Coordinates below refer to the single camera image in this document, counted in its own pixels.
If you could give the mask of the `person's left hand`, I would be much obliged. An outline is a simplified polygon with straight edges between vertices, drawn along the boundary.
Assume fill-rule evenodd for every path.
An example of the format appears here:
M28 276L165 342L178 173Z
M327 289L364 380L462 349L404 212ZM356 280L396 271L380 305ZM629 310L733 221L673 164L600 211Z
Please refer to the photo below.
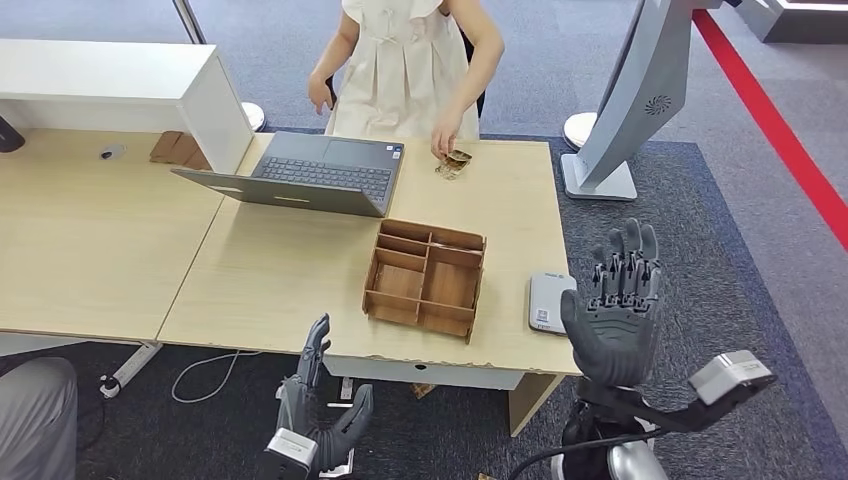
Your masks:
M431 153L439 160L445 159L454 150L463 113L445 110L440 114L431 131Z

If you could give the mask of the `person's right hand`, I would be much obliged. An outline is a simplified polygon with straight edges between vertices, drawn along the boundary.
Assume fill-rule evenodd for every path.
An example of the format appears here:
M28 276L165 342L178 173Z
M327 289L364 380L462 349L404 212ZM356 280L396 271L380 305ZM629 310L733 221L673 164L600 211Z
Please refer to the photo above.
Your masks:
M321 115L324 110L332 111L337 101L333 75L324 77L323 74L313 72L308 79L307 93L317 114Z

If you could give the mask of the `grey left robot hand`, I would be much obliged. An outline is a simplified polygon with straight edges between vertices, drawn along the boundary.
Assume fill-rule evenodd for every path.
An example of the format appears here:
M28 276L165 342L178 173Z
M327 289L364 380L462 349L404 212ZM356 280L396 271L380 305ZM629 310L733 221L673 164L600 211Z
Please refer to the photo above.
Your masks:
M282 441L278 451L285 469L302 479L317 479L346 462L370 424L374 411L371 384L358 387L349 407L329 428L319 425L316 408L323 356L331 345L330 315L316 320L308 331L296 373L284 379L276 398L280 401L274 437Z

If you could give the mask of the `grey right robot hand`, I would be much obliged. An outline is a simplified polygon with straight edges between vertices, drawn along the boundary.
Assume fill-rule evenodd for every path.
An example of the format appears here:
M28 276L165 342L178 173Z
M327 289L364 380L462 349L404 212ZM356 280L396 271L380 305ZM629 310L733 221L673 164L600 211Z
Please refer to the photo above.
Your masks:
M655 351L662 271L653 226L635 218L594 249L590 295L560 296L560 318L582 374L602 385L635 387L648 375Z

